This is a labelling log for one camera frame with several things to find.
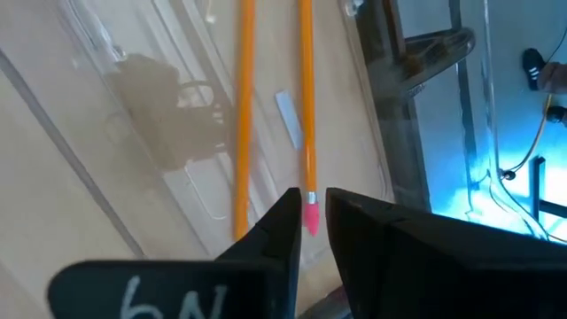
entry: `handwritten marking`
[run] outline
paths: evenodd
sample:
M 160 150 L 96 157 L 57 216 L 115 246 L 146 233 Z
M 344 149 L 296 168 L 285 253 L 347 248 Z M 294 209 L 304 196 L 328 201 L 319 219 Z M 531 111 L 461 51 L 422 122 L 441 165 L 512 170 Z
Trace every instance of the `handwritten marking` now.
M 151 315 L 155 319 L 163 319 L 163 314 L 154 306 L 145 304 L 137 305 L 134 307 L 130 306 L 139 284 L 139 276 L 133 276 L 128 281 L 128 284 L 126 286 L 126 293 L 124 294 L 124 299 L 122 300 L 122 307 L 120 307 L 120 319 L 134 319 L 134 317 L 141 314 Z
M 163 314 L 157 307 L 152 305 L 140 304 L 131 306 L 136 290 L 140 285 L 141 280 L 139 276 L 133 276 L 126 285 L 126 292 L 122 299 L 120 307 L 120 319 L 134 319 L 137 315 L 151 315 L 154 319 L 163 319 Z M 213 309 L 209 315 L 209 319 L 219 319 L 222 315 L 222 306 L 227 295 L 229 288 L 226 285 L 219 284 L 214 287 L 214 302 Z M 200 305 L 198 304 L 198 292 L 190 291 L 185 294 L 179 313 L 179 319 L 206 319 L 203 315 Z

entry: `pencil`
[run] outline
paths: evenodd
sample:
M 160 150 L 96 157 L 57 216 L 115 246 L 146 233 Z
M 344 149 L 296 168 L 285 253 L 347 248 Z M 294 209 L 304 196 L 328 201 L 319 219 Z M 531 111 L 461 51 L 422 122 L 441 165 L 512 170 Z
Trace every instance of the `pencil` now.
M 254 74 L 255 0 L 240 0 L 240 70 L 237 124 L 237 176 L 235 200 L 235 241 L 248 231 L 248 179 L 252 138 L 252 86 Z
M 301 25 L 301 64 L 303 126 L 305 131 L 305 177 L 307 201 L 304 223 L 312 236 L 319 229 L 319 203 L 317 201 L 317 159 L 315 154 L 315 70 L 313 62 L 313 4 L 299 0 Z

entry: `black plastic object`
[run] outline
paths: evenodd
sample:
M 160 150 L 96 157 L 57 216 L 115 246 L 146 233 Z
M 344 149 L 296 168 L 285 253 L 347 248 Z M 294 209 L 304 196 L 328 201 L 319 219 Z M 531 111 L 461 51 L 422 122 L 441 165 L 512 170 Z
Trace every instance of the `black plastic object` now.
M 563 245 L 327 190 L 354 318 L 564 318 Z
M 51 281 L 56 319 L 293 318 L 301 195 L 289 189 L 216 261 L 87 261 Z

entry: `pencil eraser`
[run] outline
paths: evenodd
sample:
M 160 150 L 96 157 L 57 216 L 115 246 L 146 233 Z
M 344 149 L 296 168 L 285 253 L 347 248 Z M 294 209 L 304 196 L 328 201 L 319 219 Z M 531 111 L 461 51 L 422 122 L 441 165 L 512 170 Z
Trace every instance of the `pencil eraser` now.
M 305 205 L 303 223 L 311 236 L 317 235 L 317 231 L 319 231 L 319 203 Z

